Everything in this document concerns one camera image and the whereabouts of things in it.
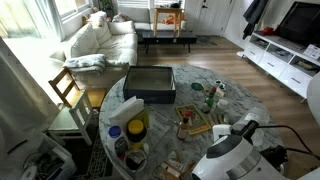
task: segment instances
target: white sofa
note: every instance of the white sofa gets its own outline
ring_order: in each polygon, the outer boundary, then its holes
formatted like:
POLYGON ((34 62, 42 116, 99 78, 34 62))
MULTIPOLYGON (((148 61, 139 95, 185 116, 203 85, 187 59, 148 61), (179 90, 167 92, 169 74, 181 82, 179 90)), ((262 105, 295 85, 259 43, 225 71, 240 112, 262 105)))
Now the white sofa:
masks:
MULTIPOLYGON (((136 29, 136 33, 139 38, 139 42, 142 42, 142 32, 153 30, 154 10, 149 8, 130 8, 130 7, 118 7, 118 13, 128 16, 133 22, 136 29)), ((157 30, 169 31, 174 30, 174 24, 163 24, 163 20, 167 14, 159 14, 157 30)), ((181 21, 181 29, 186 30, 187 21, 181 21)))
POLYGON ((65 40, 61 48, 50 56, 50 61, 55 68, 61 69, 66 59, 104 54, 106 67, 103 73, 72 75, 80 89, 110 89, 126 75, 129 66, 137 64, 137 43, 138 38, 132 21, 105 22, 102 27, 93 27, 89 23, 65 40))

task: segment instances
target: white tv stand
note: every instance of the white tv stand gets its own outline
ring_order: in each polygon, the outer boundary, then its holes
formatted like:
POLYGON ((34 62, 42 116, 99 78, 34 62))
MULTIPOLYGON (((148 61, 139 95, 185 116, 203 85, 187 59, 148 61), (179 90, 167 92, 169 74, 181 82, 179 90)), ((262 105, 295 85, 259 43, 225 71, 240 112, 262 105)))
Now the white tv stand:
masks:
POLYGON ((288 44, 283 38, 254 32, 244 55, 306 99, 309 82, 320 70, 320 61, 306 56, 303 52, 301 46, 291 42, 288 44), (312 65, 315 70, 303 68, 298 65, 300 61, 312 65))

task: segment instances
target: black box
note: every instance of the black box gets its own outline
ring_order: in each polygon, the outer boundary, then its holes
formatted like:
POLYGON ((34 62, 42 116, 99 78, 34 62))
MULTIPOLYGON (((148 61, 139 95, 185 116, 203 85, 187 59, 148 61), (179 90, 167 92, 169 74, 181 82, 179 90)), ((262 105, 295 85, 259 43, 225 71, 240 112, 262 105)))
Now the black box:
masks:
POLYGON ((176 97, 171 67, 130 66, 124 85, 125 100, 136 96, 146 104, 173 104, 176 97))

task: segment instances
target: door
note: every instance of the door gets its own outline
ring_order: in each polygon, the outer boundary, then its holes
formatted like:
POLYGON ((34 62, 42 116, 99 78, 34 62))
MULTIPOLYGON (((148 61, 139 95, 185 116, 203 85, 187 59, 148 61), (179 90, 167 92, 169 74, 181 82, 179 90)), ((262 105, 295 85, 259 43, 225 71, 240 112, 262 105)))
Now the door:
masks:
POLYGON ((202 0, 197 35, 222 36, 235 0, 202 0))

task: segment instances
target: rug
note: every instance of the rug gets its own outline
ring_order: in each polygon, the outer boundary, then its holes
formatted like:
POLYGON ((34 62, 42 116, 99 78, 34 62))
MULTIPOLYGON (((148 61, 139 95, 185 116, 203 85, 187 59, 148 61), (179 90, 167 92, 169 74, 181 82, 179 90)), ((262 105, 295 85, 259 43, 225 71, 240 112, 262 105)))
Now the rug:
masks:
POLYGON ((200 46, 217 46, 217 44, 213 41, 214 37, 216 37, 216 36, 197 35, 197 43, 196 43, 196 45, 200 45, 200 46))
POLYGON ((88 146, 83 139, 66 140, 66 149, 72 154, 77 171, 72 180, 98 179, 112 176, 112 163, 103 148, 99 128, 89 124, 87 131, 92 140, 88 146))

